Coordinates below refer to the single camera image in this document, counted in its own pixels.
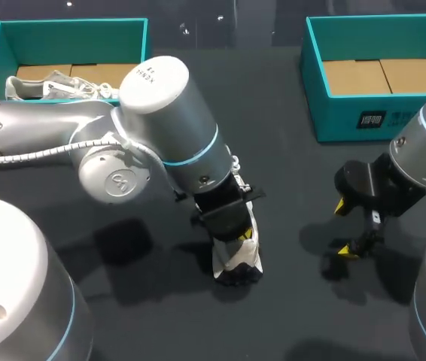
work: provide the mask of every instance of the cardboard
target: cardboard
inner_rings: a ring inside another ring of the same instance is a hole
[[[136,67],[137,64],[93,64],[93,65],[73,65],[72,77],[82,77],[91,83],[108,83],[113,88],[118,89],[127,74]]]
[[[426,59],[381,59],[393,94],[426,93]]]
[[[98,64],[98,69],[104,79],[106,79],[106,83],[109,83],[113,88],[119,89],[123,79],[136,66],[137,64]]]
[[[390,94],[378,60],[340,60],[323,62],[333,96]]]
[[[82,77],[91,83],[104,83],[102,75],[98,72],[98,66],[96,64],[73,65],[71,69],[71,76]]]
[[[21,65],[17,69],[16,76],[23,80],[43,80],[54,70],[61,71],[64,75],[71,74],[71,65],[38,65],[28,66]]]

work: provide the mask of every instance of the robotic arm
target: robotic arm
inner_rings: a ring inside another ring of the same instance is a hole
[[[215,279],[257,281],[263,269],[251,202],[263,193],[239,175],[186,65],[171,56],[143,62],[119,99],[117,108],[0,102],[0,163],[71,160],[83,188],[107,204],[134,199],[158,168],[174,181],[177,200],[193,197],[195,221],[213,240]]]
[[[336,214],[364,209],[366,229],[340,250],[347,257],[370,254],[383,242],[388,217],[399,217],[426,194],[426,104],[373,163],[347,162],[335,175],[342,196]],[[426,254],[410,305],[409,334],[419,360],[426,360]]]
[[[362,257],[383,242],[388,217],[399,217],[426,194],[426,104],[373,163],[347,162],[335,174],[341,200],[335,213],[364,209],[366,229],[339,254]]]

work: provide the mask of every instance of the shoe laces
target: shoe laces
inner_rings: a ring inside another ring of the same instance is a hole
[[[97,85],[83,79],[82,77],[73,77],[72,79],[75,82],[76,91],[81,94],[88,94],[92,99],[107,99],[112,98],[113,96],[114,88],[108,83],[101,83]]]

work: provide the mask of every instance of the cable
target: cable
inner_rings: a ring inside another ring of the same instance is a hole
[[[118,108],[111,109],[111,119],[113,120],[114,127],[117,130],[117,134],[119,135],[120,139],[117,139],[120,142],[121,147],[128,150],[131,147],[135,148],[136,150],[139,150],[142,153],[145,153],[150,158],[152,158],[153,161],[155,161],[156,164],[160,167],[161,171],[164,173],[166,180],[169,183],[169,186],[175,191],[176,187],[173,185],[173,182],[171,178],[169,177],[169,174],[165,168],[165,165],[163,164],[163,161],[161,158],[150,148],[146,147],[145,145],[138,143],[137,141],[132,140],[126,133],[126,130],[124,130],[123,125],[121,124],[120,116],[118,115],[118,112],[120,111]]]
[[[121,145],[119,141],[105,141],[96,139],[94,141],[79,141],[78,143],[70,143],[60,147],[41,150],[34,153],[18,154],[15,156],[0,156],[0,164],[10,164],[19,162],[29,162],[31,160],[44,158],[46,156],[55,156],[61,153],[68,153],[72,150],[91,148],[91,147],[104,147],[107,145]]]

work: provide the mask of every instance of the logo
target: logo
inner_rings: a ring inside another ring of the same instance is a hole
[[[357,129],[380,128],[386,114],[386,111],[363,111],[358,120]]]
[[[129,189],[128,181],[123,178],[123,175],[116,173],[111,177],[111,180],[116,183],[117,187],[122,193],[126,193],[126,191]]]
[[[106,179],[105,190],[113,197],[130,194],[136,187],[136,174],[129,169],[121,169],[111,173]]]

